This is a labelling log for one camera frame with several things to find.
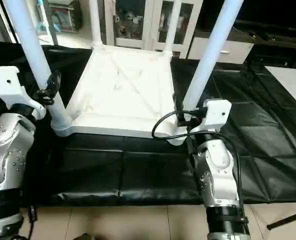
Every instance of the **white panel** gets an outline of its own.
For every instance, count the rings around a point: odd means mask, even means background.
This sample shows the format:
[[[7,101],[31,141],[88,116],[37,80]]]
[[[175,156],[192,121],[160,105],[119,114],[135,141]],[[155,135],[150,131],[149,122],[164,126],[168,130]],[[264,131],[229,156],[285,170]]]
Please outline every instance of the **white panel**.
[[[208,40],[208,38],[195,37],[193,39],[188,59],[199,60],[207,47]],[[253,43],[226,41],[221,50],[218,62],[243,64],[252,47]]]
[[[281,85],[296,99],[296,69],[266,66]]]

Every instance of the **white cabinet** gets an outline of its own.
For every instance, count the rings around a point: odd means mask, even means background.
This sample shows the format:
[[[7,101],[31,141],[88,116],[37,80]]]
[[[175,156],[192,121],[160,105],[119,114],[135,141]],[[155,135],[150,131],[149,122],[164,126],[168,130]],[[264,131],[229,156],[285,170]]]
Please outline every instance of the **white cabinet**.
[[[193,39],[188,59],[199,60],[207,47],[209,39],[195,37]],[[253,47],[251,42],[240,42],[228,40],[225,42],[219,59],[219,63],[243,64]]]
[[[107,45],[162,51],[173,0],[104,0]],[[174,56],[185,59],[202,0],[182,0]]]

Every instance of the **black cable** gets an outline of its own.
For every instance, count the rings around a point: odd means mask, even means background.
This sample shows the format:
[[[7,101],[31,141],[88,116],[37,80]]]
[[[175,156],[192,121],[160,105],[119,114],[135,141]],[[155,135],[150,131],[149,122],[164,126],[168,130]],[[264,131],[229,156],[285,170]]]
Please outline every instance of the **black cable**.
[[[239,204],[240,204],[240,209],[241,209],[241,215],[242,217],[245,216],[244,214],[244,204],[243,204],[243,197],[242,197],[242,181],[241,181],[241,166],[240,166],[240,158],[239,158],[239,154],[238,154],[238,151],[235,147],[235,144],[233,143],[233,141],[228,138],[227,136],[223,135],[222,133],[220,132],[216,132],[216,131],[195,131],[195,132],[189,132],[189,133],[184,133],[184,134],[179,134],[179,135],[175,135],[175,136],[156,136],[155,135],[155,131],[157,129],[157,127],[164,121],[166,120],[168,117],[172,116],[172,115],[176,115],[177,111],[172,111],[168,114],[166,114],[165,116],[163,116],[162,118],[160,118],[156,124],[154,125],[153,129],[152,129],[152,137],[154,139],[159,139],[159,140],[170,140],[170,139],[177,139],[177,138],[182,138],[182,137],[188,137],[188,136],[193,136],[193,135],[199,135],[199,134],[209,134],[209,135],[213,135],[213,136],[216,136],[220,139],[224,139],[226,140],[227,142],[229,142],[229,144],[231,145],[232,147],[232,150],[235,154],[235,157],[236,157],[236,163],[237,163],[237,176],[238,176],[238,181],[237,181],[237,192],[238,192],[238,195],[239,195]],[[190,114],[190,115],[194,115],[191,111],[187,111],[187,110],[181,110],[180,113],[183,113],[183,114]]]
[[[29,221],[30,221],[30,231],[29,231],[28,240],[31,240],[32,233],[34,230],[34,222],[37,220],[37,212],[36,212],[36,208],[33,205],[30,205],[28,209],[29,209]]]
[[[31,240],[33,230],[34,230],[34,221],[32,221],[32,222],[30,223],[30,231],[29,231],[28,240]]]

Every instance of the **white drawer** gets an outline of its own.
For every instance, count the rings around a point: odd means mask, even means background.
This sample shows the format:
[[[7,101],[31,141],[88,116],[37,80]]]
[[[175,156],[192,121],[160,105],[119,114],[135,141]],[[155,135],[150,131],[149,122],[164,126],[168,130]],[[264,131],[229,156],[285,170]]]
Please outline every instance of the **white drawer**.
[[[188,59],[199,60],[206,49],[208,41],[208,38],[195,37],[192,42]],[[252,47],[253,43],[226,41],[221,50],[218,62],[243,64]]]

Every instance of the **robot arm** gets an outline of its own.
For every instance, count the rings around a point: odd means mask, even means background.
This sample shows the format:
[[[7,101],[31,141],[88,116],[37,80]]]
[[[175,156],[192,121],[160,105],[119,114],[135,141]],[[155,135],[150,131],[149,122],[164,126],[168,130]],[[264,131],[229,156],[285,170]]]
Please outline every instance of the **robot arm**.
[[[0,98],[8,113],[0,116],[0,238],[15,236],[22,223],[20,214],[21,186],[26,155],[34,141],[35,122],[44,118],[42,104],[53,103],[59,88],[60,73],[49,78],[49,89],[37,92],[38,101],[31,99],[20,85],[15,66],[0,66]]]
[[[177,111],[161,118],[153,128],[152,136],[168,141],[175,138],[184,140],[184,137],[188,137],[188,149],[206,206],[208,240],[249,240],[248,220],[244,216],[243,202],[238,193],[241,184],[236,183],[233,176],[234,159],[222,140],[229,139],[219,133],[227,121],[231,103],[222,99],[210,99],[204,102],[202,109],[184,111],[182,108],[183,106],[180,106]],[[190,131],[170,137],[156,136],[158,125],[174,114],[177,115],[176,132],[182,133],[182,126],[188,127]],[[196,144],[198,137],[201,137],[199,146]]]
[[[221,139],[209,137],[193,156],[209,226],[208,240],[249,240],[247,218],[239,201],[232,169],[234,160]]]
[[[20,187],[34,131],[34,124],[24,115],[0,116],[0,236],[15,235],[23,222]]]

